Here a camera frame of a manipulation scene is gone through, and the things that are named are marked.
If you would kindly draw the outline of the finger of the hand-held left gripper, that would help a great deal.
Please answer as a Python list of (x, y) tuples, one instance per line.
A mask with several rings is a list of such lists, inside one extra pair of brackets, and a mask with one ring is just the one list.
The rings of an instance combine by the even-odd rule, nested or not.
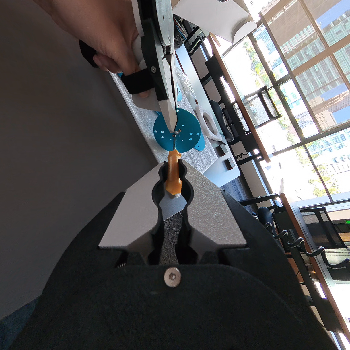
[(169, 130), (175, 130), (177, 125), (177, 81), (174, 55), (164, 55), (164, 87), (167, 98), (159, 101), (160, 109)]
[(141, 97), (140, 94), (133, 94), (133, 103), (138, 108), (143, 108), (151, 111), (169, 113), (171, 110), (169, 100), (158, 100), (155, 89), (149, 90), (149, 95), (147, 97)]

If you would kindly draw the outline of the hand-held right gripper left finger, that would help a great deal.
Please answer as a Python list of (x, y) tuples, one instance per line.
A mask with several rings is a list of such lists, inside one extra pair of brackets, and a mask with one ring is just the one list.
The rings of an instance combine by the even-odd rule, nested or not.
[(167, 162), (163, 162), (125, 191), (99, 248), (160, 257), (164, 242), (160, 202), (165, 195), (166, 178)]

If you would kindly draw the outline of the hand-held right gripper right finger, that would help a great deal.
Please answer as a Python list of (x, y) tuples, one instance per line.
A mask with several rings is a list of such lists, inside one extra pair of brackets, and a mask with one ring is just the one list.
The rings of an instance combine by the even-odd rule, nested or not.
[(187, 204), (189, 246), (198, 257), (222, 248), (244, 248), (247, 245), (221, 189), (192, 165), (183, 161), (184, 176), (192, 188)]

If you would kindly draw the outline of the small blue round plate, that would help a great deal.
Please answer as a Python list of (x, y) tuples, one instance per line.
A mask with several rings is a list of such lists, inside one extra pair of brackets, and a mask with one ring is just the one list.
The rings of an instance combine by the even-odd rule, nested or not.
[(166, 151), (176, 149), (183, 153), (194, 148), (201, 135), (198, 119), (182, 108), (177, 109), (177, 123), (173, 132), (170, 132), (161, 112), (157, 112), (153, 133), (156, 142)]

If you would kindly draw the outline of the yellow handled screwdriver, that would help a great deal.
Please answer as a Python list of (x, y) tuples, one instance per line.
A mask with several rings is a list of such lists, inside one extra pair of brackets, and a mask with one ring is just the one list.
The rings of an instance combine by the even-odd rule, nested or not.
[(168, 153), (168, 175), (165, 181), (165, 190), (175, 196), (180, 197), (182, 191), (182, 181), (179, 176), (178, 161), (181, 159), (181, 153), (176, 149), (177, 136), (181, 130), (175, 131), (173, 134), (173, 150)]

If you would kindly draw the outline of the grey desk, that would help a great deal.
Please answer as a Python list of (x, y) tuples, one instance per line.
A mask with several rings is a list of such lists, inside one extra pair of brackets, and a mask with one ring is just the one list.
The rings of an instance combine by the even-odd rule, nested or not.
[(1, 319), (157, 161), (96, 51), (34, 1), (1, 1)]

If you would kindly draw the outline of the person's left hand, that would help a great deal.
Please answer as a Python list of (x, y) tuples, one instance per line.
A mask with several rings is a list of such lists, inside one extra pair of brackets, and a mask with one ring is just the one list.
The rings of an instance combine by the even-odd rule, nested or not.
[(35, 0), (64, 31), (96, 51), (103, 71), (131, 75), (140, 70), (132, 44), (138, 36), (129, 0)]

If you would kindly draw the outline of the white foam sheet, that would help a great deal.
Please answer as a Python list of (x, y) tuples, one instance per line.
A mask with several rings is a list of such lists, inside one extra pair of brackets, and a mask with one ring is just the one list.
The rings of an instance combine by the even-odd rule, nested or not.
[[(153, 126), (158, 114), (155, 111), (138, 108), (133, 103), (132, 96), (127, 92), (121, 78), (115, 73), (110, 72), (110, 75), (121, 92), (121, 95), (129, 107), (131, 114), (133, 115), (148, 146), (151, 148), (156, 160), (158, 163), (167, 161), (168, 151), (159, 146), (153, 134)], [(191, 164), (200, 173), (204, 173), (212, 164), (215, 163), (216, 160), (218, 160), (218, 156), (216, 155), (216, 152), (214, 151), (208, 138), (204, 137), (204, 140), (204, 150), (198, 151), (197, 149), (193, 148), (188, 152), (182, 152), (182, 160), (185, 160)]]

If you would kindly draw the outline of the black office chair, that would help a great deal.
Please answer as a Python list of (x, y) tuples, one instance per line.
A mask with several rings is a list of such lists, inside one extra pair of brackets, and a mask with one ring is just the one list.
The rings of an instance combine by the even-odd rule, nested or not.
[(259, 207), (257, 210), (258, 221), (266, 228), (266, 224), (270, 223), (274, 228), (279, 229), (273, 218), (273, 213), (267, 207)]
[(233, 145), (234, 144), (234, 137), (233, 135), (229, 132), (229, 130), (227, 129), (226, 126), (226, 119), (224, 118), (223, 112), (222, 112), (222, 108), (220, 107), (220, 105), (214, 101), (214, 100), (209, 100), (209, 103), (212, 107), (212, 110), (215, 114), (215, 117), (218, 121), (218, 124), (221, 128), (222, 134), (225, 137), (226, 142), (228, 143), (228, 145)]

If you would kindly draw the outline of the orange cardboard box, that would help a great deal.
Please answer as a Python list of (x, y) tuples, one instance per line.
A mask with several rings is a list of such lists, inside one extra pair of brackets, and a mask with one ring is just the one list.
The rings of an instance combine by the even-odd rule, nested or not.
[(241, 0), (172, 0), (173, 13), (236, 44), (257, 28)]

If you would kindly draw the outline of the brown wooden table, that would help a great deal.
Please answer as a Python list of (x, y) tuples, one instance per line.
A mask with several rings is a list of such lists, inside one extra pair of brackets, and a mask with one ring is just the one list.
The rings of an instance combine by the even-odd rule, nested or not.
[(233, 83), (232, 77), (224, 62), (223, 56), (219, 53), (212, 35), (208, 36), (208, 42), (212, 48), (212, 57), (206, 61), (209, 76), (212, 78), (216, 89), (221, 97), (221, 103), (225, 106), (224, 114), (228, 116), (228, 127), (233, 133), (233, 141), (229, 141), (229, 145), (242, 143), (245, 153), (236, 155), (236, 162), (241, 165), (251, 160), (264, 160), (270, 163), (270, 157), (263, 146), (255, 126), (245, 108), (242, 99)]

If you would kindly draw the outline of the large glass window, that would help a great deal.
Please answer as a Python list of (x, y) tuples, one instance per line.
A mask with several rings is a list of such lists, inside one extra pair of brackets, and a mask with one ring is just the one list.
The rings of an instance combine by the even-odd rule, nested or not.
[(269, 156), (264, 182), (300, 206), (349, 201), (350, 2), (244, 4), (257, 27), (223, 59)]

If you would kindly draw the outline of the white foam frame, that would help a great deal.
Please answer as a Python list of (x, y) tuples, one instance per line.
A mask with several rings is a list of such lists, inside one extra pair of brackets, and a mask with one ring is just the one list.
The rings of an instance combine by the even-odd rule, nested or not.
[(216, 116), (214, 112), (210, 112), (201, 105), (197, 104), (195, 113), (198, 118), (203, 134), (210, 140), (227, 144), (225, 137), (220, 133), (216, 124)]

